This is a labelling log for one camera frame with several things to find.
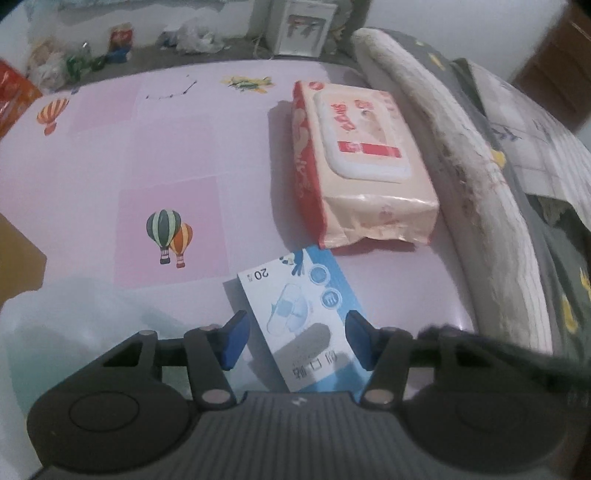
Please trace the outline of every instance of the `cardboard box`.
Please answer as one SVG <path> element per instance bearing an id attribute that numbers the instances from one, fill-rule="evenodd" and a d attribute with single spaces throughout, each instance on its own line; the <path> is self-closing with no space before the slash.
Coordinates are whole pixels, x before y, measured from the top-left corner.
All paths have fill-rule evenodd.
<path id="1" fill-rule="evenodd" d="M 43 285 L 47 257 L 0 215 L 0 308 L 8 299 Z"/>
<path id="2" fill-rule="evenodd" d="M 330 251 L 308 247 L 238 278 L 291 392 L 361 393 L 370 374 L 344 324 L 361 306 Z"/>

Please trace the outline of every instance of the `yellow print on blanket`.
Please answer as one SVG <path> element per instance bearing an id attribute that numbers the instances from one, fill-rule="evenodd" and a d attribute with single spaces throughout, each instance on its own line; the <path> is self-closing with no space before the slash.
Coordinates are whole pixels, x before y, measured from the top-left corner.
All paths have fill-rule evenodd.
<path id="1" fill-rule="evenodd" d="M 581 285 L 587 290 L 587 295 L 589 295 L 589 300 L 591 300 L 591 283 L 589 283 L 589 277 L 582 268 L 579 268 L 579 274 L 581 276 Z"/>
<path id="2" fill-rule="evenodd" d="M 579 323 L 574 318 L 573 309 L 570 306 L 570 302 L 566 295 L 562 295 L 562 314 L 564 317 L 564 326 L 566 329 L 574 335 L 579 330 Z"/>

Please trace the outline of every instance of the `floor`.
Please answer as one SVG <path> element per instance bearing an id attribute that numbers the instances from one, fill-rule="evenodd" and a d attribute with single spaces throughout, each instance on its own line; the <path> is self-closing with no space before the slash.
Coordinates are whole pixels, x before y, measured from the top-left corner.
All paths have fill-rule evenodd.
<path id="1" fill-rule="evenodd" d="M 267 50 L 264 39 L 261 40 L 255 52 L 255 42 L 248 38 L 230 38 L 226 40 L 226 47 L 218 53 L 213 54 L 179 54 L 173 48 L 160 48 L 157 46 L 134 48 L 132 55 L 127 63 L 107 64 L 104 69 L 98 72 L 90 72 L 85 75 L 81 81 L 68 84 L 64 90 L 70 90 L 73 87 L 81 87 L 89 83 L 100 82 L 102 80 L 125 77 L 136 73 L 150 72 L 153 70 L 168 69 L 171 67 L 180 67 L 197 63 L 211 63 L 228 60 L 309 60 L 306 57 L 288 57 L 273 56 Z M 344 65 L 357 69 L 357 64 L 347 54 L 337 52 L 336 54 L 323 53 L 320 61 L 324 63 L 333 63 Z"/>

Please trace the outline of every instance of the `white wall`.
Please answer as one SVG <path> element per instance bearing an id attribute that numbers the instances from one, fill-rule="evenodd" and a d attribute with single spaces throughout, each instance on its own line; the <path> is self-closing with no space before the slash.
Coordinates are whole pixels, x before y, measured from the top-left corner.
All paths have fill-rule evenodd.
<path id="1" fill-rule="evenodd" d="M 0 58 L 25 72 L 31 51 L 27 32 L 29 21 L 23 5 L 18 5 L 0 22 Z"/>
<path id="2" fill-rule="evenodd" d="M 80 10 L 36 10 L 32 22 L 23 4 L 0 22 L 0 57 L 21 72 L 26 71 L 31 44 L 54 35 L 65 43 L 90 42 L 95 54 L 107 50 L 109 29 L 130 22 L 136 46 L 152 45 L 162 30 L 181 24 L 196 15 L 204 15 L 210 25 L 226 38 L 256 36 L 265 26 L 271 0 L 200 2 L 198 0 L 146 0 L 124 7 L 89 7 Z"/>
<path id="3" fill-rule="evenodd" d="M 510 79 L 533 54 L 566 0 L 373 0 L 367 27 L 430 43 Z"/>
<path id="4" fill-rule="evenodd" d="M 165 29 L 178 29 L 185 20 L 204 16 L 209 25 L 223 37 L 242 37 L 249 30 L 255 3 L 261 0 L 232 1 L 225 4 L 199 1 L 146 1 L 122 6 L 88 7 L 52 12 L 34 19 L 33 30 L 43 25 L 61 41 L 81 44 L 90 42 L 95 54 L 107 51 L 109 29 L 130 22 L 134 28 L 134 45 L 152 45 Z"/>

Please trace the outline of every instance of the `plastic bag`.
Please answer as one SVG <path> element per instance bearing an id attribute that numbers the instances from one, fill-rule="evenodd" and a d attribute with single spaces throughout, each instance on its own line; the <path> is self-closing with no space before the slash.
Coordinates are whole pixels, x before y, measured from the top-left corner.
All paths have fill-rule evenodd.
<path id="1" fill-rule="evenodd" d="M 45 94 L 63 87 L 67 79 L 63 46 L 52 38 L 37 44 L 29 56 L 27 70 L 31 83 Z"/>
<path id="2" fill-rule="evenodd" d="M 205 18 L 187 20 L 177 33 L 177 51 L 180 53 L 217 53 L 223 48 L 223 41 L 207 24 Z"/>
<path id="3" fill-rule="evenodd" d="M 96 280 L 64 280 L 4 304 L 0 313 L 2 480 L 29 478 L 40 467 L 24 421 L 35 400 L 145 329 L 156 330 L 160 338 L 180 338 L 187 327 Z M 182 388 L 179 380 L 167 383 Z"/>

